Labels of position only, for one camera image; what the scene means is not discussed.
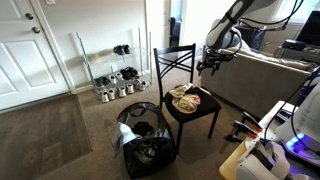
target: chair leg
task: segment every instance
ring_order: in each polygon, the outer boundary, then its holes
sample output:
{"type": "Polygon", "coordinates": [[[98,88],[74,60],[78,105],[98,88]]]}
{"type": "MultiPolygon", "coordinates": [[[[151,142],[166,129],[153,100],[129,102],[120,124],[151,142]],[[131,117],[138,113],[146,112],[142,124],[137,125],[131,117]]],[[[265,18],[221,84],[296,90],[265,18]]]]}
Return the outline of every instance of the chair leg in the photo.
{"type": "Polygon", "coordinates": [[[210,127],[210,131],[209,131],[209,135],[208,135],[208,138],[209,138],[209,139],[211,139],[214,126],[216,125],[216,122],[217,122],[217,119],[218,119],[219,111],[216,111],[216,112],[214,113],[213,120],[212,120],[211,127],[210,127]]]}
{"type": "Polygon", "coordinates": [[[179,148],[180,148],[180,141],[181,141],[182,129],[183,129],[183,123],[179,123],[179,130],[178,130],[178,137],[177,137],[177,144],[176,144],[177,154],[179,154],[179,148]]]}

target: bag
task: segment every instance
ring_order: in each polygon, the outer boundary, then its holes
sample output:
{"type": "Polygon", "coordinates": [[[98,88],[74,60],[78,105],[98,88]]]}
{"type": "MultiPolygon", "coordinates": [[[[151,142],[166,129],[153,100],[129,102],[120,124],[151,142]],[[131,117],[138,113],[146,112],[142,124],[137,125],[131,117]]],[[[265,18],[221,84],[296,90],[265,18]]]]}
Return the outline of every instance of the bag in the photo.
{"type": "Polygon", "coordinates": [[[137,137],[123,145],[127,172],[132,179],[151,175],[172,163],[176,158],[172,132],[160,107],[150,102],[132,104],[119,114],[118,122],[127,124],[131,117],[140,117],[146,111],[156,114],[158,129],[149,131],[145,136],[137,137]],[[141,113],[133,114],[137,109],[142,109],[141,113]]]}

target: monitor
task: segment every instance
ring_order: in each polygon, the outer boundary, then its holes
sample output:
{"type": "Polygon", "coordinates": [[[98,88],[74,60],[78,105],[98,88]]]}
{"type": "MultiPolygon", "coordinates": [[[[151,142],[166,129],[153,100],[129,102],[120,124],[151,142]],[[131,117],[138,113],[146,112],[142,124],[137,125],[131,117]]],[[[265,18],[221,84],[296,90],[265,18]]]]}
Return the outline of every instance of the monitor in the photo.
{"type": "Polygon", "coordinates": [[[320,47],[320,11],[312,11],[304,24],[297,41],[302,41],[307,46],[320,47]]]}

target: window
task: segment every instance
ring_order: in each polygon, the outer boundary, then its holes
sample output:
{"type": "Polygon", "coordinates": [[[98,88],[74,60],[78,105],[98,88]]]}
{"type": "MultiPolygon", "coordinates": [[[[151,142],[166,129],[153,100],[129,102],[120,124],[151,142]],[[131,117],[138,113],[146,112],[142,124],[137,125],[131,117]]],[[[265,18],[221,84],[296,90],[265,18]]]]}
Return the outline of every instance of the window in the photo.
{"type": "MultiPolygon", "coordinates": [[[[277,21],[288,17],[292,11],[295,0],[280,0],[272,17],[277,21]]],[[[292,23],[305,23],[313,10],[320,10],[320,0],[304,0],[299,10],[290,18],[292,23]]]]}

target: white door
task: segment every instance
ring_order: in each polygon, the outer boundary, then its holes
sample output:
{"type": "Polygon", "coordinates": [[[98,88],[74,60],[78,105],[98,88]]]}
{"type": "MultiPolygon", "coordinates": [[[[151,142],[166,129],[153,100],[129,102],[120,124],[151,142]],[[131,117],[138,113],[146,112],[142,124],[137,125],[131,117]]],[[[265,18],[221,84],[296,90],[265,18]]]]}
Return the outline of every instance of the white door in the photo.
{"type": "Polygon", "coordinates": [[[171,0],[148,0],[148,3],[151,48],[167,48],[169,47],[171,0]]]}
{"type": "Polygon", "coordinates": [[[0,26],[0,110],[69,91],[29,0],[1,0],[0,26]]]}

